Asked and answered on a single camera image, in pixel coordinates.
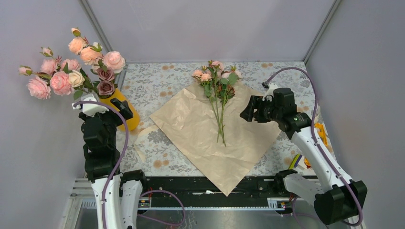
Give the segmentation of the dark mauve rose stem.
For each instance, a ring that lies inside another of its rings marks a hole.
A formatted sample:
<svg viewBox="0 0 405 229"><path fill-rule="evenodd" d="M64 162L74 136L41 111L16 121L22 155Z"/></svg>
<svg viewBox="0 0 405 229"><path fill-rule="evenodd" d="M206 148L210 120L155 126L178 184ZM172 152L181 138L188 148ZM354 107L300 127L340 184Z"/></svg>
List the dark mauve rose stem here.
<svg viewBox="0 0 405 229"><path fill-rule="evenodd" d="M111 68L98 68L97 74L100 79L100 83L97 85L98 94L100 96L110 96L115 91L113 81L115 79L115 73Z"/></svg>

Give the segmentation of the orange paper bouquet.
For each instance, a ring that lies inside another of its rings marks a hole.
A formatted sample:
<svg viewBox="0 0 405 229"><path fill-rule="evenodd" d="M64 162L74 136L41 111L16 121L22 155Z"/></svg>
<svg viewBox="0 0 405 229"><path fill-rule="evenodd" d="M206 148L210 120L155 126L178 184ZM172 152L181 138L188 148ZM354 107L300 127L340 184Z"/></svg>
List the orange paper bouquet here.
<svg viewBox="0 0 405 229"><path fill-rule="evenodd" d="M213 105L203 88L192 84L179 91L150 118L169 140L224 195L229 195L275 143L275 122L248 122L240 117L252 95L259 91L235 84L236 95L220 110L224 136L218 136Z"/></svg>

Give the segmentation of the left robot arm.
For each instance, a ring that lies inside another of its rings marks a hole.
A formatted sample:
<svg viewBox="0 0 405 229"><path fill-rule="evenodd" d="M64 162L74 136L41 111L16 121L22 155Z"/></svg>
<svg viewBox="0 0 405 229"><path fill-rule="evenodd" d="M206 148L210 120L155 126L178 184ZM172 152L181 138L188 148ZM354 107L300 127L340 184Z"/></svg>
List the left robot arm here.
<svg viewBox="0 0 405 229"><path fill-rule="evenodd" d="M111 99L104 105L89 97L80 101L83 120L85 172L96 201L100 229L136 228L138 202L148 191L142 170L121 173L119 164L128 147L129 128L122 151L117 150L117 127L133 117L127 101Z"/></svg>

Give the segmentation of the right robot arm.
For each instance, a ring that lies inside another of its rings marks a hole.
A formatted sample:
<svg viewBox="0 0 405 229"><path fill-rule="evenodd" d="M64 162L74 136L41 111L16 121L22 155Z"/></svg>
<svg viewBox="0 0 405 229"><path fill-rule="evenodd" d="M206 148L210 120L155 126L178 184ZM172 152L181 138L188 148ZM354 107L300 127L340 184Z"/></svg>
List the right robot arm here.
<svg viewBox="0 0 405 229"><path fill-rule="evenodd" d="M277 88L270 95L252 95L240 117L248 122L277 122L279 129L309 161L319 180L315 183L295 170L283 170L275 175L276 194L282 197L289 193L298 195L314 207L326 225L354 216L362 220L366 185L361 180L354 181L331 156L310 117L297 111L291 89Z"/></svg>

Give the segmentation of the cream printed ribbon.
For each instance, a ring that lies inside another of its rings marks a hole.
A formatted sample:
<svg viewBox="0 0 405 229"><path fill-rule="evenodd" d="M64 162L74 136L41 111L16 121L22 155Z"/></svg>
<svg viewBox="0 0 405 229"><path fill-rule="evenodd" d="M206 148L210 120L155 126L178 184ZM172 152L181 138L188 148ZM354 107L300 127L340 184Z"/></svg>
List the cream printed ribbon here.
<svg viewBox="0 0 405 229"><path fill-rule="evenodd" d="M156 145L153 139L149 140L149 135L155 134L157 130L158 130L157 125L151 125L147 128L141 128L138 134L136 135L136 141L133 147L143 163L146 163L147 161L148 153L146 152L146 150L149 150Z"/></svg>

